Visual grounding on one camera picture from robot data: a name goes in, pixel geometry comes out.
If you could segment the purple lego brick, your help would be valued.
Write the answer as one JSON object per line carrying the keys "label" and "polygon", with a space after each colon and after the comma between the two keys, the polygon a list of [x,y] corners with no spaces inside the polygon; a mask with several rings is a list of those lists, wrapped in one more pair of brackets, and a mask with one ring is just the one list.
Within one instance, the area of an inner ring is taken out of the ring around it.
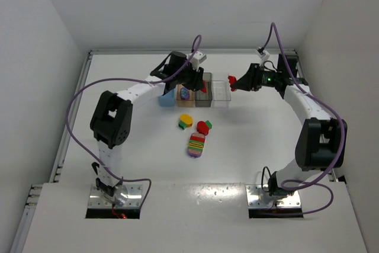
{"label": "purple lego brick", "polygon": [[187,88],[185,87],[182,87],[180,90],[179,90],[179,95],[180,95],[180,99],[181,100],[189,100],[190,99],[190,90],[188,90]]}

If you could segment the yellow oval lego brick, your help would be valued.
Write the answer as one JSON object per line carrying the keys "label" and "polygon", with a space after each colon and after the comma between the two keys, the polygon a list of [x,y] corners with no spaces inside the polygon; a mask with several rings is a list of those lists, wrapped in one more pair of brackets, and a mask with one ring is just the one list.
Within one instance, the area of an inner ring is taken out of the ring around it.
{"label": "yellow oval lego brick", "polygon": [[193,118],[189,114],[181,114],[179,119],[186,125],[186,127],[191,127],[193,125]]}

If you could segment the green lego brick number three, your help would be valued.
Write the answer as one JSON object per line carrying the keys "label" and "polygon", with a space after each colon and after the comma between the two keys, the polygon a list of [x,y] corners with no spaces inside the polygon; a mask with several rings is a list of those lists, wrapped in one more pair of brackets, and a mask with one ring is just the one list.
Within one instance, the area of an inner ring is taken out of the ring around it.
{"label": "green lego brick number three", "polygon": [[182,129],[185,130],[187,128],[187,125],[183,121],[179,121],[178,126]]}

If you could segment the red arched lego brick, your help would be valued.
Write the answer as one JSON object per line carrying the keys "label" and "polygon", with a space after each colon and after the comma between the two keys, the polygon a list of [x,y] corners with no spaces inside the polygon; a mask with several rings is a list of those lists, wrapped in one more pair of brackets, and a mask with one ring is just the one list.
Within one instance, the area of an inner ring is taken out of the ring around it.
{"label": "red arched lego brick", "polygon": [[229,87],[230,87],[231,92],[235,92],[236,88],[233,88],[233,84],[236,83],[237,81],[236,77],[233,75],[229,75],[227,78],[229,81]]}

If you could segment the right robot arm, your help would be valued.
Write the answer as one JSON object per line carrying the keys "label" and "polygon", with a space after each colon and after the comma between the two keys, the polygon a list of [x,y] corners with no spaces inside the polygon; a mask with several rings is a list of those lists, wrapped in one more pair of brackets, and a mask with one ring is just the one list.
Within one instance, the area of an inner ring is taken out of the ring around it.
{"label": "right robot arm", "polygon": [[239,79],[229,77],[232,90],[259,91],[274,88],[293,109],[302,124],[294,159],[268,180],[268,195],[287,196],[320,181],[343,164],[347,123],[336,111],[317,99],[308,82],[298,75],[298,56],[279,54],[275,68],[267,69],[268,58],[261,56]]}

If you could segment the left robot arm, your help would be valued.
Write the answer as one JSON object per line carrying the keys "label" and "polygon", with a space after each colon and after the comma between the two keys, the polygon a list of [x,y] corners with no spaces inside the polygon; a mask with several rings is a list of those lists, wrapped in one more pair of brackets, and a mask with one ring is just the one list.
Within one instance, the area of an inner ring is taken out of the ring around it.
{"label": "left robot arm", "polygon": [[112,204],[121,206],[127,201],[119,167],[122,145],[130,134],[133,110],[167,94],[178,84],[192,91],[203,89],[204,69],[200,65],[206,58],[203,52],[190,55],[170,52],[143,83],[101,94],[90,122],[99,149],[99,162],[94,162],[92,167],[97,174],[97,188]]}

